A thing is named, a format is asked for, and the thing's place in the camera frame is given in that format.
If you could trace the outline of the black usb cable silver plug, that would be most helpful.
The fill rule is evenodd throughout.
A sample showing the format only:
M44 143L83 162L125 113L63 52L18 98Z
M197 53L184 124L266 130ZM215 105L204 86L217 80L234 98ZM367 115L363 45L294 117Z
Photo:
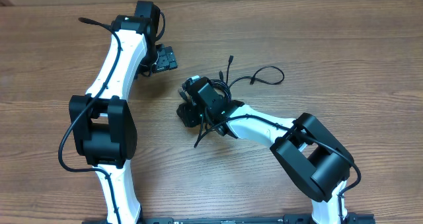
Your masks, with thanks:
M210 80L211 87L213 89L217 90L217 91L220 91L221 94L223 95L223 97L226 100L228 100L229 102L232 100L230 86L228 85L229 68L230 68L230 65L233 62L233 58L234 58L234 56L232 56L232 55L229 56L225 79L223 78L223 72L220 71L219 72L219 79L211 79ZM198 81L199 79L201 79L201 77L199 75L195 75L193 77L187 78L187 80L185 82L183 82L183 84L181 84L181 88L178 90L178 93L186 102L188 102L188 97L186 95L186 93L188 92L188 86L193 84L194 82Z

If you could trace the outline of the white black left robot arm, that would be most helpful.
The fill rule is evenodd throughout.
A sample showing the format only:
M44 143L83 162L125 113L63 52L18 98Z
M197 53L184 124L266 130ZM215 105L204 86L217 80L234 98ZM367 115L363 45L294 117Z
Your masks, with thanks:
M104 223L143 223L131 170L137 129L128 99L139 76L178 66L173 49L158 43L165 15L153 2L138 1L133 15L118 15L110 24L79 21L109 31L110 48L93 84L69 101L71 124L59 144L58 161L68 172L96 173L107 206Z

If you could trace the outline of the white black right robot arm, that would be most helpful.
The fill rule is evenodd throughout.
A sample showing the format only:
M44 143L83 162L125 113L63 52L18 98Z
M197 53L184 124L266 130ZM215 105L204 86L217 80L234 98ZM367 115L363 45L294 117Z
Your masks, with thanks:
M235 139L269 147L292 182L312 201L315 223L347 223L344 204L350 169L357 166L348 150L311 114L278 118L233 100L208 108L184 102L176 113L189 128L200 126L199 139L215 130Z

